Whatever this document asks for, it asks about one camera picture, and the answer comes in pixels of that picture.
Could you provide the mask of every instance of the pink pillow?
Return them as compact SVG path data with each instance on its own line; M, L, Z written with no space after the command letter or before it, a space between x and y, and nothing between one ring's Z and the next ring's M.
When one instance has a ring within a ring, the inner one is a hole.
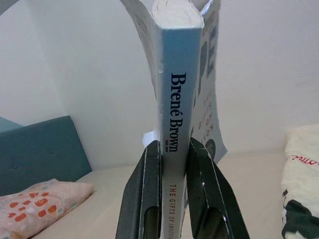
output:
M81 204L93 184L52 179L0 197L0 239L26 239Z

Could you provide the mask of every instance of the white book cover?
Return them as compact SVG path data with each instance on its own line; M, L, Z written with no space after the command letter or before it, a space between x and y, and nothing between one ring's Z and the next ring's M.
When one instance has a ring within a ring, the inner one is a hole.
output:
M191 134L207 145L215 160L226 153L214 89L220 0L121 1L143 44L158 102L161 238L179 239L187 206L185 167Z

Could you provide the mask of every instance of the pillow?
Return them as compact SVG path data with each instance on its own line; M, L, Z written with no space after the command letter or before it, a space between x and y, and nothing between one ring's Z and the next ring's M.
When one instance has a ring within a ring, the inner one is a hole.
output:
M93 184L52 179L0 197L0 239L26 239L38 233L92 192Z

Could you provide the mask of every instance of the white fabric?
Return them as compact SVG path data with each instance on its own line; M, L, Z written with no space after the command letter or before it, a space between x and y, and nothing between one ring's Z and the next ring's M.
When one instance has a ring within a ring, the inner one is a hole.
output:
M282 178L284 207L296 200L319 218L319 124L292 129L286 146L287 163ZM283 210L286 223L286 210ZM288 239L304 238L300 234L286 234Z
M231 184L250 238L281 238L280 180L283 153L225 157L218 164ZM34 239L114 239L124 186L134 167L91 172L79 182L93 183L96 192L81 206L41 232ZM188 211L182 239L192 239Z

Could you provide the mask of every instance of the white wall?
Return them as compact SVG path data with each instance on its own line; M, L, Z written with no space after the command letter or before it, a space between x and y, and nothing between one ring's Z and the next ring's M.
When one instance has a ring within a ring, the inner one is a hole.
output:
M119 0L28 0L62 102L93 168L136 162L156 103ZM224 0L217 54L220 125L231 154L282 149L319 121L319 1Z
M0 117L22 125L65 115L23 0L0 15Z

